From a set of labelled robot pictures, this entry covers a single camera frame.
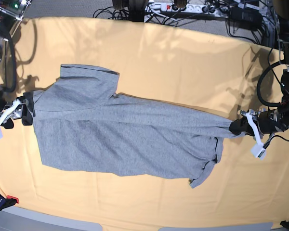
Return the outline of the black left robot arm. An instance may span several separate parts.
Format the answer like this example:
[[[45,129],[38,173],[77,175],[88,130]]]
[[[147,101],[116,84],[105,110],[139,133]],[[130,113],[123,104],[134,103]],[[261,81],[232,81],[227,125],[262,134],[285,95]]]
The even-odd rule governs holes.
[[[284,132],[289,129],[289,0],[274,0],[272,4],[275,11],[273,19],[276,24],[279,61],[269,64],[261,74],[256,87],[259,101],[269,109],[264,112],[251,113],[252,121],[262,135]],[[281,102],[267,102],[261,95],[261,85],[269,71],[273,71],[275,67],[282,64],[286,68],[278,80],[283,94]]]

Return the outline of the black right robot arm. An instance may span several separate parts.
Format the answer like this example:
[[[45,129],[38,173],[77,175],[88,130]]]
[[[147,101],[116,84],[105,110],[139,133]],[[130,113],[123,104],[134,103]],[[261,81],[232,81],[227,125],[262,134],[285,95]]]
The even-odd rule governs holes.
[[[7,59],[6,50],[10,50],[12,61],[12,83],[10,86],[0,85],[0,116],[4,110],[12,109],[12,103],[5,100],[4,94],[13,93],[17,86],[16,55],[12,37],[24,18],[24,13],[31,4],[30,0],[0,0],[0,63]],[[21,119],[24,126],[33,124],[33,100],[31,93],[25,93],[17,98],[20,104],[8,113],[0,122],[0,127],[13,128],[13,120]]]

